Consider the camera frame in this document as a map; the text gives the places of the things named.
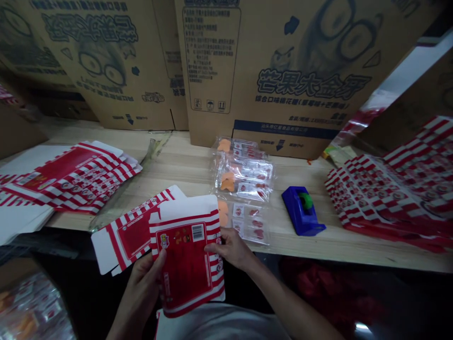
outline arrow symbol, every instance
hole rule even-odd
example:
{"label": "arrow symbol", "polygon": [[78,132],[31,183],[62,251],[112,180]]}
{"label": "arrow symbol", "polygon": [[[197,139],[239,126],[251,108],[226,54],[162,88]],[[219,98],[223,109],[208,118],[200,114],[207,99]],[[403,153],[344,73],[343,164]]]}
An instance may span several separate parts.
{"label": "arrow symbol", "polygon": [[275,147],[277,149],[277,151],[280,151],[283,148],[283,144],[285,144],[285,140],[284,139],[280,139],[278,141],[278,145]]}
{"label": "arrow symbol", "polygon": [[134,125],[134,120],[132,119],[130,114],[126,114],[126,119],[129,122],[130,125]]}

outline blue tape dispenser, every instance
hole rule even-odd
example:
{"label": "blue tape dispenser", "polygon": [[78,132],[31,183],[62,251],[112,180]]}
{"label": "blue tape dispenser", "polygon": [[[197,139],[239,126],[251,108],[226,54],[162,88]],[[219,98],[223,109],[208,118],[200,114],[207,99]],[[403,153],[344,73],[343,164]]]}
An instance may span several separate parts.
{"label": "blue tape dispenser", "polygon": [[282,198],[297,235],[315,236],[326,229],[325,224],[318,223],[315,206],[305,187],[289,187]]}

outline blue label strip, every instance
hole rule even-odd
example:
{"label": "blue label strip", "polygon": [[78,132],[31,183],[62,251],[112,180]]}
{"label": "blue label strip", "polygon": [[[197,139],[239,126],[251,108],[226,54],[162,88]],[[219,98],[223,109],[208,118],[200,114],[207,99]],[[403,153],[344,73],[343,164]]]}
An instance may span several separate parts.
{"label": "blue label strip", "polygon": [[62,99],[76,102],[84,102],[85,98],[79,92],[65,92],[65,91],[54,91],[54,90],[43,90],[43,89],[32,89],[29,88],[28,91],[36,96],[41,98],[50,98],[50,99]]}
{"label": "blue label strip", "polygon": [[340,130],[318,127],[301,127],[297,125],[270,124],[248,120],[235,120],[235,130],[291,135],[307,138],[334,139]]}

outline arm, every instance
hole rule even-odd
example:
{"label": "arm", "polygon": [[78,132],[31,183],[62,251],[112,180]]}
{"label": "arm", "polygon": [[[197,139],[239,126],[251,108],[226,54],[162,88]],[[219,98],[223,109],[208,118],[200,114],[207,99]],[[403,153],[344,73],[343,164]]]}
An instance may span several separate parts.
{"label": "arm", "polygon": [[221,228],[221,233],[226,244],[211,243],[205,250],[221,255],[250,276],[292,338],[343,339],[321,314],[281,283],[259,261],[234,229]]}
{"label": "arm", "polygon": [[151,253],[134,263],[107,340],[142,338],[146,321],[159,296],[157,280],[166,257],[166,251],[162,250],[155,263]]}

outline green tape roll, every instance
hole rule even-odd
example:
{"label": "green tape roll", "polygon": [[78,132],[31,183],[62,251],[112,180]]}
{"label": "green tape roll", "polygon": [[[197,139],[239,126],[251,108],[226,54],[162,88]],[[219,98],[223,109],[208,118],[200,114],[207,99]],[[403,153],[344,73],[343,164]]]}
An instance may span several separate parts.
{"label": "green tape roll", "polygon": [[311,199],[310,195],[306,193],[300,193],[299,197],[302,201],[302,208],[304,208],[305,210],[311,209],[311,207],[313,206],[313,200]]}

